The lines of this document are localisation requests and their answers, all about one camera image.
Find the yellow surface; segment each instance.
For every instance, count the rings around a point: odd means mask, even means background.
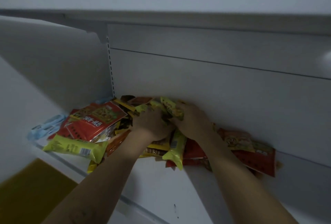
[[[36,159],[0,184],[0,223],[39,224],[76,185]]]

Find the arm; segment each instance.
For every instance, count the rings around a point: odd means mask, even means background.
[[[297,223],[226,147],[203,111],[194,105],[178,104],[178,107],[184,111],[184,120],[173,119],[173,122],[205,151],[236,223]]]
[[[107,223],[139,155],[172,129],[163,125],[160,110],[134,118],[132,131],[120,147],[72,190],[43,224]]]

